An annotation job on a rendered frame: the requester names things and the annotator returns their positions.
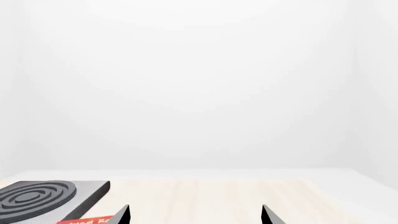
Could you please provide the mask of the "grey stove with black burner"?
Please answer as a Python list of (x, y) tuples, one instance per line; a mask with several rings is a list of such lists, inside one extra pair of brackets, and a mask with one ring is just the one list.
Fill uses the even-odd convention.
[(0, 224), (78, 220), (110, 190), (108, 180), (22, 180), (0, 189)]

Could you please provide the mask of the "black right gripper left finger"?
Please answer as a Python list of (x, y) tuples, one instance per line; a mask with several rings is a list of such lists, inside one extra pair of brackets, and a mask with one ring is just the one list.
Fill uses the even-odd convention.
[(106, 224), (130, 224), (131, 214), (129, 205), (125, 205), (119, 212), (110, 218)]

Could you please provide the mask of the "red box with white print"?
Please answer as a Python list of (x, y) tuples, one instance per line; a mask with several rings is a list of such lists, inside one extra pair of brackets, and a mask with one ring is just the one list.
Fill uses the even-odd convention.
[(106, 224), (111, 218), (113, 218), (113, 216), (82, 218), (78, 220), (64, 220), (56, 224)]

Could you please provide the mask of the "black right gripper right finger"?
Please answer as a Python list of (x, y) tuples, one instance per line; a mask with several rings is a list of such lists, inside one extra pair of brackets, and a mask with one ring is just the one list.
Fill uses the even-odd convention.
[(262, 205), (261, 221), (262, 224), (286, 224), (267, 205)]

